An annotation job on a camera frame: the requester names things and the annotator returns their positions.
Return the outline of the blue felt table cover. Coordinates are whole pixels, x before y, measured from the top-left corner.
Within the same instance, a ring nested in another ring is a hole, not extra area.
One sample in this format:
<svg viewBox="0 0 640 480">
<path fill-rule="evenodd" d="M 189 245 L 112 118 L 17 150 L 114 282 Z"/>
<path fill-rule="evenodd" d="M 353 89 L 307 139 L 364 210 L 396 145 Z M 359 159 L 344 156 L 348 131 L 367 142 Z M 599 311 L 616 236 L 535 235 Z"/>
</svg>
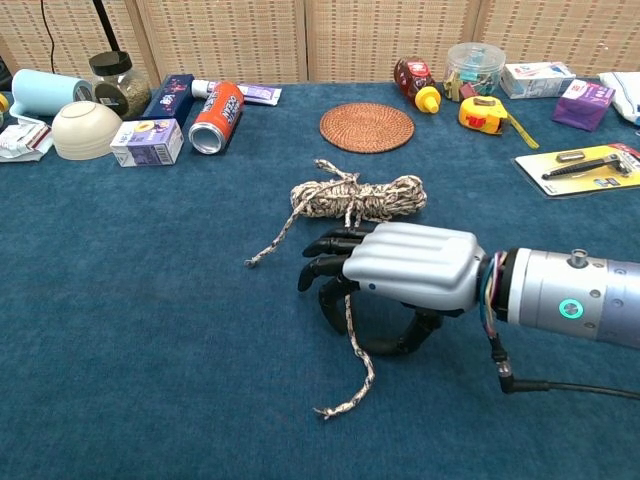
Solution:
<svg viewBox="0 0 640 480">
<path fill-rule="evenodd" d="M 170 167 L 48 153 L 0 165 L 0 480 L 640 480 L 640 402 L 506 395 L 479 318 L 375 362 L 371 392 L 315 408 L 364 376 L 349 341 L 299 292 L 302 250 L 332 219 L 279 232 L 314 160 L 386 183 L 414 174 L 417 221 L 528 247 L 640 262 L 640 188 L 549 199 L 489 136 L 411 111 L 413 138 L 353 155 L 318 126 L 334 106 L 411 107 L 393 83 L 288 85 L 247 106 L 228 148 Z"/>
</svg>

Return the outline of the bamboo folding screen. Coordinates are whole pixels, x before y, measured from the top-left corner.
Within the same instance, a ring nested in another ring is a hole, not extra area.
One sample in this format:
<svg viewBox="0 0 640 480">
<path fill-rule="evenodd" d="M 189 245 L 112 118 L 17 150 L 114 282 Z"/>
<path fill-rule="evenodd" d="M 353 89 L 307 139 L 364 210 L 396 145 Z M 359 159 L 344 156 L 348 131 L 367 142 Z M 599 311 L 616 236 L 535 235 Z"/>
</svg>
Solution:
<svg viewBox="0 0 640 480">
<path fill-rule="evenodd" d="M 386 81 L 405 55 L 442 79 L 468 41 L 580 75 L 640 70 L 640 0 L 103 0 L 121 49 L 171 73 L 256 83 Z"/>
</svg>

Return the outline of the white box blue red print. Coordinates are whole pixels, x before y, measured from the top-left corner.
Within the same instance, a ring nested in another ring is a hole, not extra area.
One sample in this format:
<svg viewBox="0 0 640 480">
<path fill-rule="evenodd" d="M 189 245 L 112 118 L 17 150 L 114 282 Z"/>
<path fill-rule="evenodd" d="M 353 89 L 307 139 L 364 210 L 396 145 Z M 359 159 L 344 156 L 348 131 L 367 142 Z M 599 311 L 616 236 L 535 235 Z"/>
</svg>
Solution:
<svg viewBox="0 0 640 480">
<path fill-rule="evenodd" d="M 560 97 L 575 78 L 562 62 L 505 64 L 500 85 L 511 99 Z"/>
</svg>

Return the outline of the red sauce bottle yellow cap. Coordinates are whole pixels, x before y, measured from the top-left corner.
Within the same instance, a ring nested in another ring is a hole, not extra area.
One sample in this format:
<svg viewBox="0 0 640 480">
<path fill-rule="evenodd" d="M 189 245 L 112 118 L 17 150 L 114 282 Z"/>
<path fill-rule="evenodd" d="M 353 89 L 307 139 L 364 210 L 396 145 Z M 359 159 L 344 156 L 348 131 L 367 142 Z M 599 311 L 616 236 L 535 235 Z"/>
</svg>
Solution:
<svg viewBox="0 0 640 480">
<path fill-rule="evenodd" d="M 419 57 L 399 59 L 394 67 L 394 81 L 419 111 L 439 112 L 441 95 L 436 88 L 429 66 Z"/>
</svg>

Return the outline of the light blue mug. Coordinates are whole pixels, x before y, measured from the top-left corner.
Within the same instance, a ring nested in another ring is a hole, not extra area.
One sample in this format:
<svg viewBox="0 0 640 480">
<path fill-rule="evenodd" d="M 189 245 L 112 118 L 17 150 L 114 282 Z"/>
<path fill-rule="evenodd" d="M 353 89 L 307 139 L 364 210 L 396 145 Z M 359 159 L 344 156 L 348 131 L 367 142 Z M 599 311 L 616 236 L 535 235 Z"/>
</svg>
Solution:
<svg viewBox="0 0 640 480">
<path fill-rule="evenodd" d="M 55 116 L 65 105 L 76 101 L 93 101 L 90 82 L 71 76 L 21 69 L 13 75 L 13 105 L 15 118 Z"/>
</svg>

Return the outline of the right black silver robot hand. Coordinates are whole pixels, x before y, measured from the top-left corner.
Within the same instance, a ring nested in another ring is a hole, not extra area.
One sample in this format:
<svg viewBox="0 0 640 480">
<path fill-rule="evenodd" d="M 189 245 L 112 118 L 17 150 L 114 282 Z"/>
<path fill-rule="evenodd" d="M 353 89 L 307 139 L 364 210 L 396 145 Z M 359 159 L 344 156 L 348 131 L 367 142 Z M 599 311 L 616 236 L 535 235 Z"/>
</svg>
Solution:
<svg viewBox="0 0 640 480">
<path fill-rule="evenodd" d="M 310 262 L 301 270 L 297 288 L 306 291 L 317 277 L 331 278 L 320 288 L 318 301 L 338 333 L 347 332 L 347 320 L 337 302 L 358 290 L 414 311 L 399 337 L 359 342 L 365 352 L 379 356 L 412 353 L 440 328 L 443 317 L 471 310 L 488 267 L 474 234 L 405 222 L 336 228 L 307 246 L 303 255 Z"/>
</svg>

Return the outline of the glass jar black lid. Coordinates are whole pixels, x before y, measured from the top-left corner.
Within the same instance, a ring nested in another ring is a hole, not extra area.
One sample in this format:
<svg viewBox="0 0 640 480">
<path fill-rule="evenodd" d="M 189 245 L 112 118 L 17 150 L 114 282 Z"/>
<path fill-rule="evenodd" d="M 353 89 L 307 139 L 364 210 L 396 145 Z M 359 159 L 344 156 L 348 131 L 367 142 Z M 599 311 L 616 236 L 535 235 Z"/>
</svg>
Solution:
<svg viewBox="0 0 640 480">
<path fill-rule="evenodd" d="M 113 110 L 122 120 L 139 118 L 151 100 L 147 78 L 133 67 L 125 51 L 110 51 L 89 59 L 94 74 L 96 101 Z"/>
</svg>

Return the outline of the round woven brown coaster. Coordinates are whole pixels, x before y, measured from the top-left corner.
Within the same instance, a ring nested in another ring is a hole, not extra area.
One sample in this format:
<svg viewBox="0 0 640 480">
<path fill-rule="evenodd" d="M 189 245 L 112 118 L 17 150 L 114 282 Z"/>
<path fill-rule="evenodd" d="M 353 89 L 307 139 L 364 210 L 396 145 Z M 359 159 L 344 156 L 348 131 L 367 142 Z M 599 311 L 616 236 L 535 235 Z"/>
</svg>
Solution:
<svg viewBox="0 0 640 480">
<path fill-rule="evenodd" d="M 354 153 L 382 153 L 401 147 L 415 126 L 404 112 L 378 103 L 358 102 L 336 106 L 321 118 L 319 130 L 332 145 Z"/>
</svg>

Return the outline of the white purple toothpaste tube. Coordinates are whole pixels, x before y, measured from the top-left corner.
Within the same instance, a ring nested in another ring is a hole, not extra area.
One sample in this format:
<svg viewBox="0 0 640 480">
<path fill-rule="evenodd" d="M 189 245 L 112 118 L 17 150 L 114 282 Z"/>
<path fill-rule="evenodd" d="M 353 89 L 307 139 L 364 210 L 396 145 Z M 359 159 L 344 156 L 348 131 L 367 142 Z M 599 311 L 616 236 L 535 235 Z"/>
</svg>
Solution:
<svg viewBox="0 0 640 480">
<path fill-rule="evenodd" d="M 194 79 L 191 83 L 192 96 L 206 99 L 218 84 L 218 81 Z M 243 94 L 246 103 L 259 105 L 276 106 L 282 93 L 282 89 L 278 87 L 243 83 L 237 84 L 237 87 Z"/>
</svg>

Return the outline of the yellow tape measure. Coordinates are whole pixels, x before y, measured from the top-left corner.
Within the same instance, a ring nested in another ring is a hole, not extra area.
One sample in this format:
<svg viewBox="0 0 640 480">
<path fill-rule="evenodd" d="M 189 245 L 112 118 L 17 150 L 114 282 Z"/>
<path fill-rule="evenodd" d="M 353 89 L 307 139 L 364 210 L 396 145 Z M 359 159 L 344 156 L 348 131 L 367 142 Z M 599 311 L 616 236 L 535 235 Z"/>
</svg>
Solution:
<svg viewBox="0 0 640 480">
<path fill-rule="evenodd" d="M 460 104 L 458 121 L 468 129 L 489 135 L 501 135 L 509 127 L 513 127 L 530 148 L 539 148 L 539 144 L 506 110 L 497 97 L 471 96 L 466 98 Z"/>
</svg>

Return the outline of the dark blue toothpaste box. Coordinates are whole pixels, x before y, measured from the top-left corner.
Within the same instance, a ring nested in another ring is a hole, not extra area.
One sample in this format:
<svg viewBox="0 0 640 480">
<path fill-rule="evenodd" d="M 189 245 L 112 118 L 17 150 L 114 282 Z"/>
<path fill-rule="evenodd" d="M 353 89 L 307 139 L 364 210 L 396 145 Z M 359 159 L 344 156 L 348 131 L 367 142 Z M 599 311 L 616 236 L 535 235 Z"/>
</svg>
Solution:
<svg viewBox="0 0 640 480">
<path fill-rule="evenodd" d="M 167 75 L 149 105 L 141 114 L 141 120 L 175 119 L 183 127 L 194 103 L 191 84 L 192 74 Z"/>
</svg>

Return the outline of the white purple small carton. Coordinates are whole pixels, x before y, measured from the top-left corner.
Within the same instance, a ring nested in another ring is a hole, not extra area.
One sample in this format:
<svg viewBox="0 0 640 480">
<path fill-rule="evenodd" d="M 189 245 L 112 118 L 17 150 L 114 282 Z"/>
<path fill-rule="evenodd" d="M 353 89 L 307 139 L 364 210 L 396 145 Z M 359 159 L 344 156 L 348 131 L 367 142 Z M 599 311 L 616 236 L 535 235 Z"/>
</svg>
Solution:
<svg viewBox="0 0 640 480">
<path fill-rule="evenodd" d="M 121 167 L 173 165 L 183 146 L 175 119 L 135 120 L 121 124 L 111 151 Z"/>
</svg>

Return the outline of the beige bowl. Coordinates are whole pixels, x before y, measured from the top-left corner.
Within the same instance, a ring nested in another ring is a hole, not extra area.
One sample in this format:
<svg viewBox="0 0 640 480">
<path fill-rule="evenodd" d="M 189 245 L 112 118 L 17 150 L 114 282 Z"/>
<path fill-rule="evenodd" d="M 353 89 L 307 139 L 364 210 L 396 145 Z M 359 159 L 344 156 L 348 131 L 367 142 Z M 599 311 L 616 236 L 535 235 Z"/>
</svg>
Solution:
<svg viewBox="0 0 640 480">
<path fill-rule="evenodd" d="M 107 155 L 121 124 L 121 118 L 107 106 L 91 101 L 69 103 L 52 122 L 56 152 L 63 159 L 76 161 Z"/>
</svg>

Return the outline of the purple small box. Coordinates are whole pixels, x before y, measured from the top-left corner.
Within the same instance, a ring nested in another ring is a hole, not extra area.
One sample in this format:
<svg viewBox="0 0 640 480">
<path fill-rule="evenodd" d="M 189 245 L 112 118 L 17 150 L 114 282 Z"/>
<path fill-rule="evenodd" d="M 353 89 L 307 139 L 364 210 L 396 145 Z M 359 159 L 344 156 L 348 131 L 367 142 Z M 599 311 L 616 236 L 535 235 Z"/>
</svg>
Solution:
<svg viewBox="0 0 640 480">
<path fill-rule="evenodd" d="M 606 114 L 614 95 L 613 88 L 574 79 L 558 99 L 552 120 L 593 132 Z"/>
</svg>

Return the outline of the orange soda can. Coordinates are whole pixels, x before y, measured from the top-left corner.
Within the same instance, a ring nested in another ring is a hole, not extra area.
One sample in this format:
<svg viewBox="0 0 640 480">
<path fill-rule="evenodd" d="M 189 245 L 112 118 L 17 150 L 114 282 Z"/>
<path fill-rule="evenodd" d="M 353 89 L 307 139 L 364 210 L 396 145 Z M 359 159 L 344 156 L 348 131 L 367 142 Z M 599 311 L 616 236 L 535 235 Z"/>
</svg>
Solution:
<svg viewBox="0 0 640 480">
<path fill-rule="evenodd" d="M 228 143 L 244 106 L 244 96 L 231 82 L 217 84 L 189 129 L 192 146 L 216 154 Z"/>
</svg>

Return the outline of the clear plastic jar of clips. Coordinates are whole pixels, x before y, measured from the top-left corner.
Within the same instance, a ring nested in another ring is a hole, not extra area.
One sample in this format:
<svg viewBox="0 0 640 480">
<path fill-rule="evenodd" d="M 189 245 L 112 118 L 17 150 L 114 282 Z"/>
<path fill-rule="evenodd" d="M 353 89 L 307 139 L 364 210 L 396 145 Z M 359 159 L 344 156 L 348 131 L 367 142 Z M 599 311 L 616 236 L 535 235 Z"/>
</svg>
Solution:
<svg viewBox="0 0 640 480">
<path fill-rule="evenodd" d="M 448 50 L 443 89 L 445 97 L 459 102 L 460 89 L 470 84 L 483 96 L 491 96 L 499 86 L 506 62 L 505 52 L 490 44 L 459 43 Z"/>
</svg>

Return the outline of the white sugar bag blue print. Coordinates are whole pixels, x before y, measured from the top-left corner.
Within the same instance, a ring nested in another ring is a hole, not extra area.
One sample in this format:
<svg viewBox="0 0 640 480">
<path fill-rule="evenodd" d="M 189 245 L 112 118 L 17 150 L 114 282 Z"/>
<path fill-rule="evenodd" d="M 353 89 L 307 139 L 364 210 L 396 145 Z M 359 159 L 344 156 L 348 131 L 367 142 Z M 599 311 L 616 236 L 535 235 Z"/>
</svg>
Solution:
<svg viewBox="0 0 640 480">
<path fill-rule="evenodd" d="M 640 126 L 640 71 L 604 72 L 598 77 L 604 86 L 615 90 L 613 105 L 617 112 Z"/>
</svg>

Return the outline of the black tripod pole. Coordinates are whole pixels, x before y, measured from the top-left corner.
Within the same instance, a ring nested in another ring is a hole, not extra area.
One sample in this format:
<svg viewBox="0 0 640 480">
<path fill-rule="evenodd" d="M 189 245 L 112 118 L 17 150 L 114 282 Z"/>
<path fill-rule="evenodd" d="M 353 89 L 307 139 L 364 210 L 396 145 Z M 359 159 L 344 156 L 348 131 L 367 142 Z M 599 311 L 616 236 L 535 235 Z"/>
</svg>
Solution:
<svg viewBox="0 0 640 480">
<path fill-rule="evenodd" d="M 108 13 L 104 6 L 103 0 L 92 0 L 96 13 L 99 17 L 99 21 L 101 23 L 104 34 L 107 38 L 109 46 L 112 51 L 119 51 L 119 44 L 117 38 L 115 36 L 112 24 L 110 22 Z"/>
</svg>

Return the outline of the razor in yellow blister pack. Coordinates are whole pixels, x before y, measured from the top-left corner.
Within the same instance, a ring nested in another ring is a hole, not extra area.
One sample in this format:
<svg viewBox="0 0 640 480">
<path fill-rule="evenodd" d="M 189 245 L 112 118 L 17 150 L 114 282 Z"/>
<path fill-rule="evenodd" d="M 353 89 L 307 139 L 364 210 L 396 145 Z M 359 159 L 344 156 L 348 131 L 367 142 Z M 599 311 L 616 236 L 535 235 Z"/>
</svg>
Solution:
<svg viewBox="0 0 640 480">
<path fill-rule="evenodd" d="M 640 151 L 622 143 L 523 155 L 512 163 L 550 198 L 640 188 Z"/>
</svg>

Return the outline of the white snack packet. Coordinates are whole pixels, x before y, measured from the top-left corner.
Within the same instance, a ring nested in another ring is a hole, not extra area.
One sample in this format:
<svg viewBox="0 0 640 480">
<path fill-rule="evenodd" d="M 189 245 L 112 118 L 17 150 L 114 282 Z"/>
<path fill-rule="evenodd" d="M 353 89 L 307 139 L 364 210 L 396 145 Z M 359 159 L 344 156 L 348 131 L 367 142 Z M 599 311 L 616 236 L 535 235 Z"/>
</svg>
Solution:
<svg viewBox="0 0 640 480">
<path fill-rule="evenodd" d="M 45 123 L 9 125 L 0 133 L 0 163 L 37 162 L 52 145 L 51 127 Z"/>
</svg>

